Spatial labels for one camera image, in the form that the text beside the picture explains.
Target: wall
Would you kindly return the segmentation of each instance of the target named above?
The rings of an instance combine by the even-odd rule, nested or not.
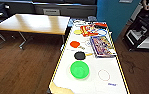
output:
[[[139,2],[140,0],[133,0],[132,3],[120,3],[119,0],[97,1],[97,20],[107,22],[113,32],[113,41],[117,39]]]

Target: white desk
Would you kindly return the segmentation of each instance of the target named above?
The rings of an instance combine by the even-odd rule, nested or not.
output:
[[[74,58],[74,53],[77,51],[93,53],[92,47],[86,44],[89,41],[89,37],[74,34],[74,31],[79,29],[75,25],[72,27],[52,82],[57,87],[72,90],[75,94],[127,94],[129,90],[124,82],[124,77],[122,78],[116,57],[95,58],[94,55],[86,56],[86,59],[82,61],[89,66],[89,75],[84,79],[76,79],[72,76],[70,66],[77,61]],[[81,42],[85,50],[72,48],[70,42],[73,40]]]

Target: box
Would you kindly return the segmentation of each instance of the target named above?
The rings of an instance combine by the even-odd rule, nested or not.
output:
[[[97,58],[115,57],[117,55],[106,36],[91,36],[90,43]]]

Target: chair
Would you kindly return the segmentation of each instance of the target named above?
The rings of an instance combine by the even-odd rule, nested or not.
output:
[[[0,4],[0,13],[3,13],[3,15],[0,17],[0,23],[2,21],[4,21],[5,19],[7,19],[8,17],[10,17],[10,14],[8,12],[8,9],[5,8],[5,4],[4,3],[1,3]]]

